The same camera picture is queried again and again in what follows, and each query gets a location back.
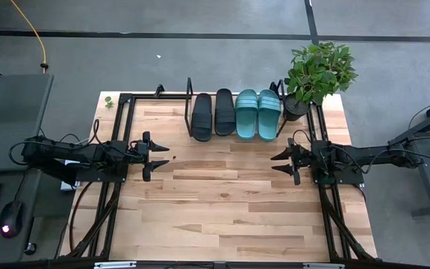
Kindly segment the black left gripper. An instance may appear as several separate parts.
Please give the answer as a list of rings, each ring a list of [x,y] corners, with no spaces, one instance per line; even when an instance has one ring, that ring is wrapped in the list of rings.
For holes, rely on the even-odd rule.
[[[151,140],[150,132],[144,132],[141,140],[133,140],[129,143],[129,152],[141,160],[143,164],[142,177],[144,182],[151,181],[151,172],[169,163],[169,160],[149,160],[149,150],[153,152],[166,152],[169,148],[160,146]]]

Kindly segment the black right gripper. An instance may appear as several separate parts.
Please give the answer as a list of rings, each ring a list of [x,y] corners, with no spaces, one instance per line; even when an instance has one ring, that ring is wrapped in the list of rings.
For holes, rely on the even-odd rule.
[[[288,138],[288,147],[283,152],[271,157],[272,161],[290,160],[290,164],[272,166],[273,170],[287,173],[293,177],[295,185],[301,184],[299,169],[303,167],[310,167],[313,162],[313,154],[308,149],[294,143],[294,139]]]

